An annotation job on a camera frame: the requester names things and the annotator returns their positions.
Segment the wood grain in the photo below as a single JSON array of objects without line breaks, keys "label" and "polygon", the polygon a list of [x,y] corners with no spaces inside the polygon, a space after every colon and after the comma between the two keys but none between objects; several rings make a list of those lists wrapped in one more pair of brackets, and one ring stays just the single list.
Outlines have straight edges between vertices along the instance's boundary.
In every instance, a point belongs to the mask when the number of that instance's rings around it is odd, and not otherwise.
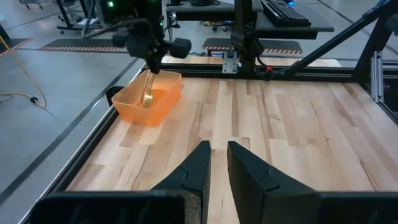
[{"label": "wood grain", "polygon": [[[166,57],[164,62],[181,61]],[[287,65],[295,59],[266,62]],[[150,189],[200,141],[210,140],[208,221],[238,223],[228,181],[228,141],[317,190],[398,190],[396,136],[398,127],[357,84],[186,78],[181,99],[158,127],[117,119],[69,190]]]}]

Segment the orange container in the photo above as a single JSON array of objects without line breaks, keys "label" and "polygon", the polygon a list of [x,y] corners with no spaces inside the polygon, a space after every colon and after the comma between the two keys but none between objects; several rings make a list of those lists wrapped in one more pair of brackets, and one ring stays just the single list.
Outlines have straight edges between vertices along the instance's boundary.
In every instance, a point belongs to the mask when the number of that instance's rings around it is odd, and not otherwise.
[{"label": "orange container", "polygon": [[163,72],[155,75],[152,85],[154,99],[148,108],[141,105],[149,70],[143,71],[128,86],[112,97],[114,107],[120,117],[129,123],[143,126],[157,126],[172,109],[181,95],[182,77],[175,72]]}]

